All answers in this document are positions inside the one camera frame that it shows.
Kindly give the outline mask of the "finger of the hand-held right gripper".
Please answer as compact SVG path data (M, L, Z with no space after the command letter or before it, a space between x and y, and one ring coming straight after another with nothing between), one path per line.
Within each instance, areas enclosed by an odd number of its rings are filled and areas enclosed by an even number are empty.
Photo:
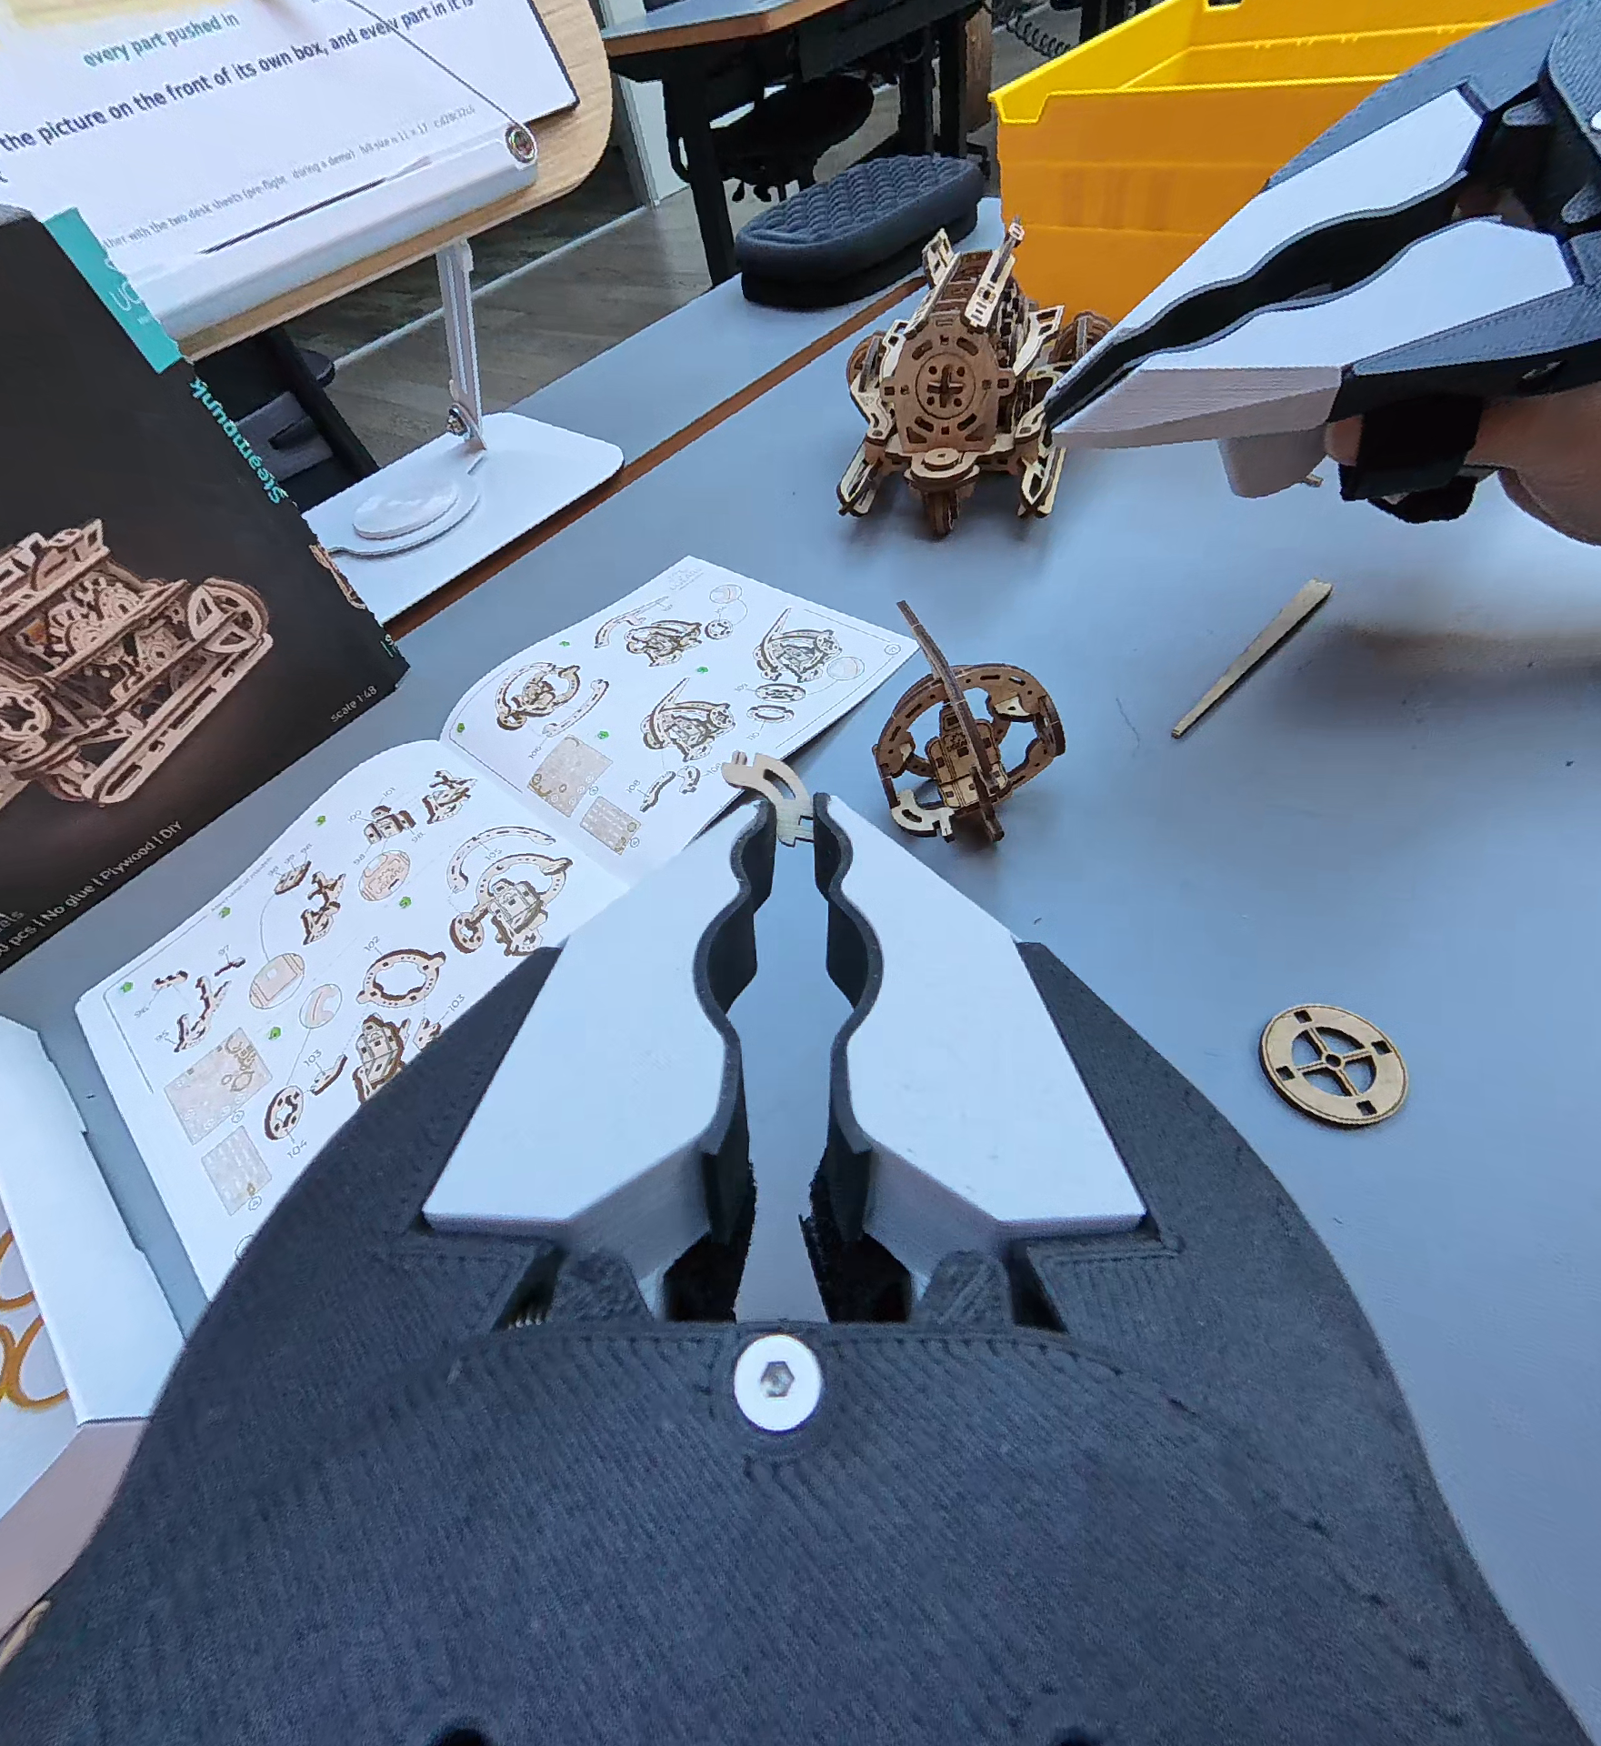
M1365 358L1563 292L1557 239L1469 221L1410 244L1357 287L1220 318L1181 305L1123 325L1051 398L1069 441L1205 441L1306 431L1330 420Z
M1438 224L1423 211L1460 180L1482 123L1447 92L1266 187L1073 367L1053 406L1088 406L1156 353L1385 265Z

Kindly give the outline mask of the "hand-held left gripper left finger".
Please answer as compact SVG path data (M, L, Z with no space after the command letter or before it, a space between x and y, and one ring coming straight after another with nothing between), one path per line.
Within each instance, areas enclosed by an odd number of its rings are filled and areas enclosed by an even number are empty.
M657 1314L732 1321L754 1215L743 1053L776 811L737 809L576 928L426 1202L435 1227L629 1262Z

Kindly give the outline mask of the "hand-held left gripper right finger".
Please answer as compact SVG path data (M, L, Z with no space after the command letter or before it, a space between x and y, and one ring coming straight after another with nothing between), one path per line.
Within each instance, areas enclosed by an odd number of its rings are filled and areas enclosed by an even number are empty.
M943 1259L1128 1233L1145 1204L1014 936L833 796L827 967L853 1011L807 1248L833 1321L902 1321Z

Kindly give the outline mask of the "small round wooden subassembly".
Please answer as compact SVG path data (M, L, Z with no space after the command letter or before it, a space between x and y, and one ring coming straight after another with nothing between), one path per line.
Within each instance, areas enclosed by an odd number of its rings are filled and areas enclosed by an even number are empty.
M910 835L952 840L974 824L1000 842L1000 807L1066 754L1058 710L1027 670L956 666L904 600L899 611L932 674L901 697L873 749L891 817Z

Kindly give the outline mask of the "small curved wooden part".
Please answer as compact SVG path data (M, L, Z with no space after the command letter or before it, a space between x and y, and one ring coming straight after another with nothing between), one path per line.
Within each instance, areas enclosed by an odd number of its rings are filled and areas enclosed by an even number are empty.
M814 840L814 804L803 780L769 754L732 754L721 767L726 784L765 798L774 811L776 833L785 848Z

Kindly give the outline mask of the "large wooden submarine model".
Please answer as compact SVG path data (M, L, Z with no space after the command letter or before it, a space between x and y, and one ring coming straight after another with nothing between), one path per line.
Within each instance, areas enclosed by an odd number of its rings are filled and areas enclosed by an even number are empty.
M836 488L842 514L869 512L899 475L930 530L948 536L987 474L1016 477L1018 514L1051 514L1066 457L1046 433L1044 400L1112 325L1027 298L1013 274L1022 241L1014 221L998 250L958 252L941 230L924 250L919 312L855 349L847 386L868 431Z

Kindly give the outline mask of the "black model kit box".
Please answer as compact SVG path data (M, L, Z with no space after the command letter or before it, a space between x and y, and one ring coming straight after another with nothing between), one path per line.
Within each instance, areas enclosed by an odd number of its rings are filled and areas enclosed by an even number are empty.
M68 213L0 208L0 972L396 690L396 646Z

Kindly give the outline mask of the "yellow plastic bin stack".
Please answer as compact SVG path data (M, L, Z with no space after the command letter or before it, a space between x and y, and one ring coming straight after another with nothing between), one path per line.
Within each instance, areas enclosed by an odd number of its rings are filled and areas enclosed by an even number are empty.
M1123 318L1330 125L1528 2L1168 2L1003 87L1024 290Z

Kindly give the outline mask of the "thin wooden wedge stick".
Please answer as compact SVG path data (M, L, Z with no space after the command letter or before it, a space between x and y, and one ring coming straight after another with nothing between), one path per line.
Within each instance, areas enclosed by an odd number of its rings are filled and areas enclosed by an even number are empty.
M1310 580L1278 613L1253 637L1244 652L1220 674L1203 696L1172 727L1172 740L1181 740L1225 697L1244 685L1260 666L1278 653L1308 622L1333 598L1333 587L1322 580Z

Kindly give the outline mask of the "open instruction booklet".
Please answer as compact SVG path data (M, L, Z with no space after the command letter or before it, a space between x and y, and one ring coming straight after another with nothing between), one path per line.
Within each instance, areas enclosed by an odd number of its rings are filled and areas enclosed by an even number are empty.
M490 670L77 1016L213 1297L317 1150L484 993L675 857L913 642L686 556Z

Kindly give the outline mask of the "black wrist rest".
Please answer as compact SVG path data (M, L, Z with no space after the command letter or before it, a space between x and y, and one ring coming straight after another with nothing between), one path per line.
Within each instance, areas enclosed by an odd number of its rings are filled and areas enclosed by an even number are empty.
M987 189L974 160L899 156L855 164L763 211L739 232L747 301L776 310L838 309L891 287L945 230L976 224Z

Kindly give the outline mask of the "white shallow cardboard box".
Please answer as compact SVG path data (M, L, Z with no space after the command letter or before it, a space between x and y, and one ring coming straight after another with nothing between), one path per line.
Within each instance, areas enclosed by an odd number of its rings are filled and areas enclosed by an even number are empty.
M182 1334L39 1038L0 1016L0 1233L37 1319L0 1356L0 1638L103 1519Z

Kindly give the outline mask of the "white book stand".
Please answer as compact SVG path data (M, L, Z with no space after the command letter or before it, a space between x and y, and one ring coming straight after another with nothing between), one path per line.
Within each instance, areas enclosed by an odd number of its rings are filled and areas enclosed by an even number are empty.
M605 123L611 110L609 99L583 96L582 70L565 68L578 92L571 112L512 121L503 142L488 138L261 226L244 226L244 213L233 211L211 230L108 241L66 208L86 224L74 255L96 270L154 365L279 325L334 288L435 254L450 354L448 435L308 512L317 540L383 620L607 483L622 464L622 452L604 441L483 409L468 241L503 213L567 193L602 153L589 145L574 167L563 162L585 125ZM63 211L30 213L50 221Z

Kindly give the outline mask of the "printed instruction sheet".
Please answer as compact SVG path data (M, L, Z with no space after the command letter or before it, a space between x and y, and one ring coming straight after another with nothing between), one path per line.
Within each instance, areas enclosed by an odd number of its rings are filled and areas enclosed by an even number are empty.
M0 2L0 204L261 226L578 92L534 4Z

